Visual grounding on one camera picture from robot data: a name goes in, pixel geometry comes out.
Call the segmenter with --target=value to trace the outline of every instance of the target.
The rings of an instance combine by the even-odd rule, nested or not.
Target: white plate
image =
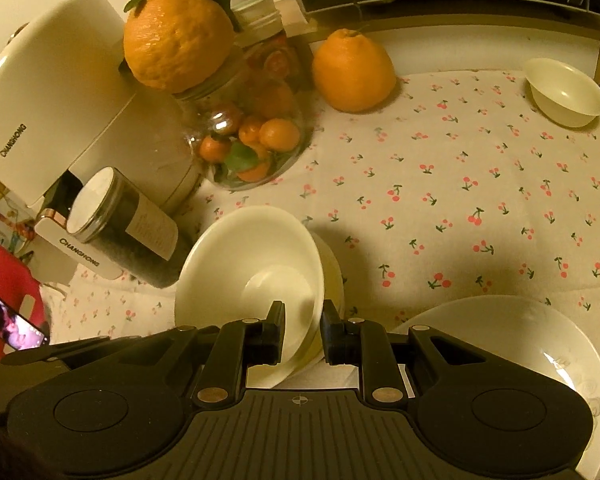
[[[333,305],[342,316],[344,286],[342,285],[340,266],[327,243],[315,233],[311,233],[311,236],[320,253],[322,272],[324,273],[324,299],[333,301]],[[304,356],[299,354],[298,359],[289,360],[276,366],[261,365],[249,368],[247,386],[249,388],[273,388],[286,378],[293,377],[305,368],[316,364],[323,357],[322,338],[320,337],[320,327],[318,327],[311,346],[306,350]]]
[[[477,296],[445,303],[394,330],[424,324],[560,381],[591,407],[594,430],[576,470],[594,480],[600,468],[600,357],[567,317],[539,301],[517,296]]]

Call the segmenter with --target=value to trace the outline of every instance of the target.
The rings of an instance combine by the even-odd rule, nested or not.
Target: jar label
[[[169,261],[178,242],[178,226],[167,213],[139,194],[138,209],[125,229],[127,234]]]

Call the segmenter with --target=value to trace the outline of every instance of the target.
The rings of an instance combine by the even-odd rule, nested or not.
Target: table
[[[600,119],[553,124],[519,72],[417,74],[401,86],[362,115],[317,98],[312,143],[290,170],[245,192],[205,182],[176,221],[195,234],[236,208],[275,205],[331,246],[350,316],[391,329],[447,301],[515,294],[560,310],[600,354]],[[85,308],[71,296],[52,333],[163,330],[173,313],[159,315],[160,298],[173,304],[153,290],[141,312],[118,299],[103,316],[98,298]]]

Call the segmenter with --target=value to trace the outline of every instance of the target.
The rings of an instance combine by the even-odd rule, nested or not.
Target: red object
[[[29,321],[40,326],[45,309],[40,297],[40,283],[33,278],[25,264],[0,246],[0,298],[16,312],[26,295],[35,300]],[[0,359],[4,356],[4,341],[0,338]]]

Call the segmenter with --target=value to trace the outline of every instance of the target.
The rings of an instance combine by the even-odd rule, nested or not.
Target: small orange
[[[369,110],[387,99],[396,85],[384,47],[346,28],[336,30],[316,51],[312,73],[318,92],[342,112]]]
[[[215,106],[210,113],[211,128],[216,134],[231,135],[238,131],[244,113],[231,101]]]
[[[267,149],[261,144],[252,144],[249,147],[258,154],[258,158],[261,162],[250,170],[240,171],[239,173],[236,173],[236,175],[244,182],[258,182],[265,178],[267,173],[269,173],[271,156]]]
[[[260,143],[274,152],[290,152],[300,142],[300,130],[287,119],[271,119],[260,129]]]
[[[266,119],[282,117],[294,111],[294,93],[283,81],[267,80],[254,88],[254,95],[253,108]]]
[[[242,143],[251,146],[252,144],[260,142],[259,135],[263,123],[262,119],[255,115],[250,115],[245,118],[238,130],[238,137]]]
[[[275,50],[264,60],[263,69],[280,79],[285,79],[291,74],[291,63],[282,50]]]
[[[231,142],[228,140],[215,140],[211,136],[206,136],[200,142],[198,153],[203,160],[210,164],[221,164],[231,151]]]

